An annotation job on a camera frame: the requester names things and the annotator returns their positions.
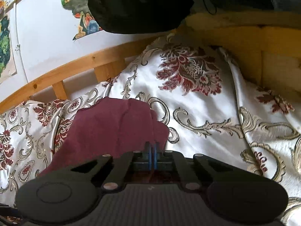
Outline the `maroon long-sleeve garment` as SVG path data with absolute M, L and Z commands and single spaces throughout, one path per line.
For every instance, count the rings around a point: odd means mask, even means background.
M 146 142 L 163 150 L 168 136 L 169 128 L 158 121 L 148 103 L 105 97 L 76 113 L 65 141 L 41 174 L 83 164 L 104 154 L 118 158 L 143 150 Z

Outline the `floral white satin bedspread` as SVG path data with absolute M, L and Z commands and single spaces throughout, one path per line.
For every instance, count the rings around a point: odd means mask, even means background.
M 263 89 L 243 78 L 232 57 L 215 58 L 226 77 L 219 94 L 164 93 L 136 78 L 130 98 L 148 103 L 168 126 L 168 150 L 188 158 L 204 153 L 280 183 L 289 197 L 281 220 L 300 225 L 300 103 L 273 110 L 271 102 L 260 102 Z M 2 204 L 13 206 L 18 189 L 49 166 L 80 109 L 106 96 L 130 99 L 121 95 L 121 78 L 129 79 L 134 67 L 73 99 L 23 102 L 1 114 Z

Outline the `black jacket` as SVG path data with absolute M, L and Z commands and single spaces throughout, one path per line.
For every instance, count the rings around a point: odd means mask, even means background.
M 191 14 L 196 0 L 88 0 L 98 25 L 109 33 L 148 34 L 177 28 Z M 215 15 L 226 11 L 300 11 L 300 0 L 202 0 Z

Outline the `colourful landscape poster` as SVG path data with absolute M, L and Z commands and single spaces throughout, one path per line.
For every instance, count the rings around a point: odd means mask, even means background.
M 73 40 L 102 31 L 88 8 L 88 0 L 61 0 L 66 10 L 71 10 L 72 15 L 79 19 L 78 32 Z

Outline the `wooden bed frame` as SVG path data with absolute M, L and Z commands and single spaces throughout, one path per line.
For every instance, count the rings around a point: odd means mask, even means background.
M 32 95 L 52 88 L 56 98 L 68 99 L 64 81 L 93 70 L 98 82 L 122 77 L 123 98 L 130 98 L 136 78 L 143 85 L 182 95 L 221 93 L 226 77 L 216 55 L 233 57 L 245 80 L 263 89 L 260 102 L 277 111 L 300 103 L 300 15 L 290 12 L 232 12 L 194 14 L 173 33 L 99 50 L 72 60 L 27 83 L 1 102 L 6 112 Z

